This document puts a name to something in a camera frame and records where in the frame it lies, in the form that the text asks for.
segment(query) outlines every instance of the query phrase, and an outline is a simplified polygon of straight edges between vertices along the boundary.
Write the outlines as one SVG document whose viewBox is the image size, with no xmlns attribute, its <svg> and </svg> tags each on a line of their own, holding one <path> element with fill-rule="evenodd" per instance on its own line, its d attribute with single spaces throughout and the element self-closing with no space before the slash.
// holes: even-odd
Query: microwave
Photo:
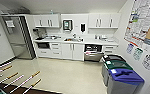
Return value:
<svg viewBox="0 0 150 94">
<path fill-rule="evenodd" d="M 37 42 L 37 45 L 40 49 L 50 49 L 49 42 Z"/>
</svg>

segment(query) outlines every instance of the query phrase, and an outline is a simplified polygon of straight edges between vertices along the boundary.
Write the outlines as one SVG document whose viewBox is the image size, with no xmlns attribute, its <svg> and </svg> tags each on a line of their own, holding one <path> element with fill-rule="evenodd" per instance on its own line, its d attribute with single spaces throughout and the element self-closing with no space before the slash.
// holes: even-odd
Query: floor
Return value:
<svg viewBox="0 0 150 94">
<path fill-rule="evenodd" d="M 38 58 L 16 59 L 10 65 L 12 68 L 0 73 L 3 74 L 0 81 L 16 72 L 19 74 L 4 83 L 10 83 L 23 74 L 24 77 L 14 83 L 19 85 L 35 72 L 40 71 L 23 86 L 29 87 L 41 79 L 35 89 L 63 94 L 107 94 L 101 75 L 101 63 Z"/>
</svg>

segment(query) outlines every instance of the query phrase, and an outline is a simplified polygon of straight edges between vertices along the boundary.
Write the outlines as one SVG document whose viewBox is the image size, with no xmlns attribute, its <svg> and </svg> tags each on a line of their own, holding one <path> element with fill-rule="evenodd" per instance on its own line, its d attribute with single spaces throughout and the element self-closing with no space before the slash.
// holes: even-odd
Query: recycling bin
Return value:
<svg viewBox="0 0 150 94">
<path fill-rule="evenodd" d="M 126 62 L 124 61 L 118 61 L 118 60 L 111 60 L 111 61 L 106 61 L 104 63 L 104 67 L 103 67 L 103 71 L 104 71 L 104 85 L 108 86 L 108 79 L 109 79 L 109 69 L 130 69 L 133 70 L 132 67 L 130 67 Z"/>
<path fill-rule="evenodd" d="M 133 70 L 111 69 L 107 94 L 133 94 L 144 80 Z"/>
<path fill-rule="evenodd" d="M 126 62 L 121 56 L 119 55 L 104 55 L 102 58 L 103 64 L 102 64 L 102 76 L 104 77 L 104 73 L 105 73 L 105 66 L 104 63 L 106 61 L 111 61 L 111 60 L 118 60 L 118 61 L 124 61 Z"/>
</svg>

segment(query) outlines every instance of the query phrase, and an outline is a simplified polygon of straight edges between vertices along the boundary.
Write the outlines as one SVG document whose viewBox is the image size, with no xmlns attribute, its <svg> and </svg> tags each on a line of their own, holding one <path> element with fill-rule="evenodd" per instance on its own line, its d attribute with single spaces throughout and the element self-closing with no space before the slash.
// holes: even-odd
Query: stainless steel refrigerator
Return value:
<svg viewBox="0 0 150 94">
<path fill-rule="evenodd" d="M 35 51 L 24 16 L 0 16 L 14 55 L 20 59 L 35 58 Z"/>
</svg>

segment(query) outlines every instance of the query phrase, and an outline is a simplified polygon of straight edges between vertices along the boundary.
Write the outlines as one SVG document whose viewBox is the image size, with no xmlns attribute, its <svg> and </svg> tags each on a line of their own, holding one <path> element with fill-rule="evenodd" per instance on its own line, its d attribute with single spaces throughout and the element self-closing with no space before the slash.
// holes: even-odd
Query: countertop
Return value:
<svg viewBox="0 0 150 94">
<path fill-rule="evenodd" d="M 57 42 L 57 43 L 74 43 L 74 44 L 98 44 L 98 45 L 114 45 L 118 46 L 116 42 L 108 42 L 100 39 L 84 38 L 83 41 L 64 41 L 66 38 L 57 38 L 57 39 L 42 39 L 42 40 L 33 40 L 34 42 Z"/>
</svg>

